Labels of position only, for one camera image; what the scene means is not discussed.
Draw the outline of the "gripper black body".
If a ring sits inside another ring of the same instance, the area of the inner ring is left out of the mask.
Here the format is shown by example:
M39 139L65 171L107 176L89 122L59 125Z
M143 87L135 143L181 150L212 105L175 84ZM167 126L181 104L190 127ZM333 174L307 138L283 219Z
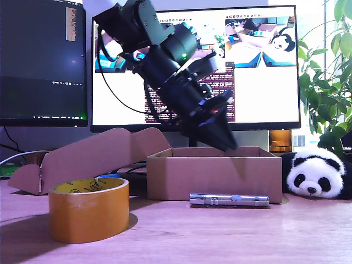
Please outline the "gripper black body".
M207 84L200 85L194 77L179 74L161 86L161 101L177 114L180 121L194 125L208 121L233 100L232 89L213 94Z

